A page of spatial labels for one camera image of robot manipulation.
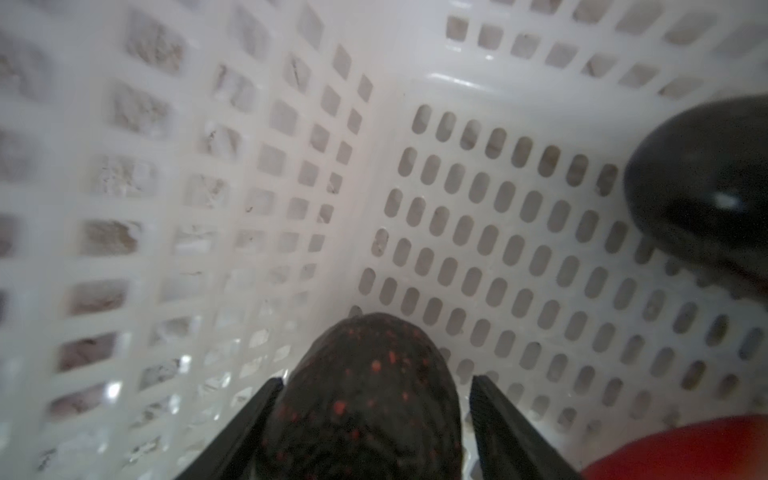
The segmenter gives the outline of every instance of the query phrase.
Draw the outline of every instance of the white plastic basket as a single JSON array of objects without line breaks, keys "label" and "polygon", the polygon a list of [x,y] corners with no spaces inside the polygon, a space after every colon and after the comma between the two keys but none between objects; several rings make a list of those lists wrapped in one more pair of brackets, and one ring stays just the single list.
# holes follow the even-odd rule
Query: white plastic basket
[{"label": "white plastic basket", "polygon": [[0,472],[173,478],[359,310],[577,467],[765,409],[766,311],[621,175],[766,38],[761,0],[2,0]]}]

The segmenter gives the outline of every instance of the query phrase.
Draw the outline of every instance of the red speckle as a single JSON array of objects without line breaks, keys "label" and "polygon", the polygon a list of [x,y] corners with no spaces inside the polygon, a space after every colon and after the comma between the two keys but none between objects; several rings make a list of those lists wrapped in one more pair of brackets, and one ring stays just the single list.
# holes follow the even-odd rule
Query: red speckle
[{"label": "red speckle", "polygon": [[341,400],[336,400],[333,403],[333,411],[337,415],[344,415],[344,410],[346,410],[346,402],[342,402]]}]

